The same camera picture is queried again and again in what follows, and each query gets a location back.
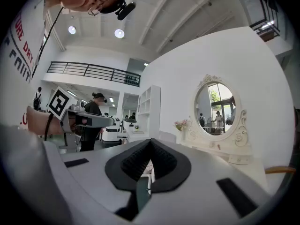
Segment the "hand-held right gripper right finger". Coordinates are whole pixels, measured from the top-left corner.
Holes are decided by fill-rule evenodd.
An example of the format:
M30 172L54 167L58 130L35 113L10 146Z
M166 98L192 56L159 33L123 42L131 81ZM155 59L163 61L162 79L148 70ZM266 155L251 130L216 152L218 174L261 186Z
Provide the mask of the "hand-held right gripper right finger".
M165 145L185 155L191 163L188 178L174 191L153 194L135 217L137 225L257 225L260 209L270 196L254 180L222 158L179 144ZM246 215L238 210L245 201L233 205L218 185L230 179L236 187L232 194L242 197L241 190L253 204Z

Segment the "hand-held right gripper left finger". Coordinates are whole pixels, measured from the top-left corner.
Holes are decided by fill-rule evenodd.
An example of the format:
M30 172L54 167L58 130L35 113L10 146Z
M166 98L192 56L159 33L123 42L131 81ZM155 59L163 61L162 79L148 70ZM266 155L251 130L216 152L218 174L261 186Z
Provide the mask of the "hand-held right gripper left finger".
M105 173L105 164L110 158L137 144L131 142L97 151L60 154L55 144L44 143L53 177L71 211L71 225L151 224L142 214L133 221L115 214L126 206L130 193L117 190Z

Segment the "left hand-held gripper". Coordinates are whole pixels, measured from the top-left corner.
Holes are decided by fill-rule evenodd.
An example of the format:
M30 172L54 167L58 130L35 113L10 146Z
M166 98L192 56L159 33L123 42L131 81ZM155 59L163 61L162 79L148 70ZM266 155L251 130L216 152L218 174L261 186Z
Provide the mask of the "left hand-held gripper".
M85 112L84 104L74 99L61 87L58 87L50 98L48 109L50 117L47 127L53 117L60 120L64 137L64 145L60 146L61 149L77 149L82 135L79 127L105 128L114 124L113 118Z

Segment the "person's left forearm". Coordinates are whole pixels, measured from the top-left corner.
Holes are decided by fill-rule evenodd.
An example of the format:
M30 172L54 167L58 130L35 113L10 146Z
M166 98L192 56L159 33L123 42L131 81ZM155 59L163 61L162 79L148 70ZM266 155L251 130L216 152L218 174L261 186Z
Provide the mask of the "person's left forearm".
M49 113L38 112L31 106L26 109L28 130L36 135L44 135L47 127L47 123L50 117ZM49 128L47 130L48 135L62 135L63 130L60 126L60 120L53 117L50 121Z

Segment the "white dressing table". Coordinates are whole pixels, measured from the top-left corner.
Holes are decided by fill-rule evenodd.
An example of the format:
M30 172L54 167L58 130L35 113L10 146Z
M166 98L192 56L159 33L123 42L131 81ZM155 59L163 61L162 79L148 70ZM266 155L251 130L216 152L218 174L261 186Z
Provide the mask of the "white dressing table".
M231 164L255 181L268 194L271 194L263 163L259 159L254 158L252 155L233 154L228 150L224 150L222 146L220 146L221 150L219 150L216 142L212 142L212 147L210 147L210 143L200 144L188 140L181 141L180 138L178 138L178 142L184 146L221 157L224 161Z

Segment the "white wheeled robot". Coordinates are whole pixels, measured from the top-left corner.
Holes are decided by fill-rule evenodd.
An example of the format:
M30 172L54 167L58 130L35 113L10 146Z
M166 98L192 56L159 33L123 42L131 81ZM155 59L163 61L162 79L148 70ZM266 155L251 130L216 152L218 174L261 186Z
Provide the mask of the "white wheeled robot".
M118 133L120 132L120 119L116 115L110 116L110 118L113 118L114 123L112 126L104 129L101 141L110 146L120 145L121 139L118 137Z

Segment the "pink flower bouquet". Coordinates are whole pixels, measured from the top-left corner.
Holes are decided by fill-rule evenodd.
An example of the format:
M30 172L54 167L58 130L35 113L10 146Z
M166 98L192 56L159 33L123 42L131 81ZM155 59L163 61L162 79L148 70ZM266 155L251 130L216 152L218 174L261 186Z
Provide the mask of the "pink flower bouquet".
M187 126L188 120L181 120L181 121L176 121L174 122L174 126L179 130L179 131L183 131L186 126Z

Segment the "long black balcony railing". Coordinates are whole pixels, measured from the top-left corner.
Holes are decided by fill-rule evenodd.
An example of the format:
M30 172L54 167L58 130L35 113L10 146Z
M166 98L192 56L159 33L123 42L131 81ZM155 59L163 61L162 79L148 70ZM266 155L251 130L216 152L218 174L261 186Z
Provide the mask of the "long black balcony railing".
M81 62L51 61L47 73L78 75L140 87L141 76L125 70Z

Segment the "white shelf unit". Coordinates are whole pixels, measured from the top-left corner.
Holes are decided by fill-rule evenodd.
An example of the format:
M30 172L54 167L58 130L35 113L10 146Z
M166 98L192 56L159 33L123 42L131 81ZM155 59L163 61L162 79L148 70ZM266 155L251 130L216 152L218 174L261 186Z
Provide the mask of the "white shelf unit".
M158 138L160 131L161 88L152 85L138 100L137 123L149 138Z

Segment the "oval white framed mirror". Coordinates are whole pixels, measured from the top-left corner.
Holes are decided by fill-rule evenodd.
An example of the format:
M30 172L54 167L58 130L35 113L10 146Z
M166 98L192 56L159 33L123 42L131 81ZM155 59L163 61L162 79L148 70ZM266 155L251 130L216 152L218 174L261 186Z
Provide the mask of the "oval white framed mirror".
M205 75L199 82L191 104L187 140L216 142L227 147L249 147L246 111L240 98L224 79Z

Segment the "white printed t-shirt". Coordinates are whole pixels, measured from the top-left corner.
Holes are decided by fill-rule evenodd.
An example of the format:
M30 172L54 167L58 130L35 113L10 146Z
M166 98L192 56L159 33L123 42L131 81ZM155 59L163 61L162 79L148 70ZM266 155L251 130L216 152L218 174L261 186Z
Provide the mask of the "white printed t-shirt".
M45 0L29 0L0 45L0 124L17 126L33 100L32 71L43 42Z

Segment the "black metal stair railing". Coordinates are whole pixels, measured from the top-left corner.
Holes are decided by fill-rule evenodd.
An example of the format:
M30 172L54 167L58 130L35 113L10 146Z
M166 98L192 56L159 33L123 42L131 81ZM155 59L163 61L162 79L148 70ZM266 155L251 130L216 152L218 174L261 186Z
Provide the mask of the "black metal stair railing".
M250 28L264 41L268 42L280 36L278 25L278 7L275 0L258 0L263 18L259 18Z

